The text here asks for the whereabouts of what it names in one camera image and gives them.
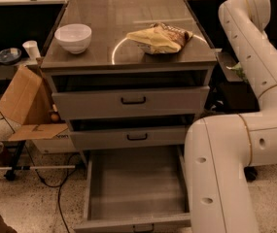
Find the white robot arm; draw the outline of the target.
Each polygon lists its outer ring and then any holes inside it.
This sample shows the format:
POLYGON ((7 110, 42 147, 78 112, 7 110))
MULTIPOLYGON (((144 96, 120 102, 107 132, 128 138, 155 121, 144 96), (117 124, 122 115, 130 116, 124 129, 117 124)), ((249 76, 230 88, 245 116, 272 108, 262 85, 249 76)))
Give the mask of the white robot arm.
POLYGON ((219 20, 255 93, 255 113, 197 120, 185 140, 192 233, 259 233, 244 169, 277 163, 277 49, 270 0, 227 0, 219 20))

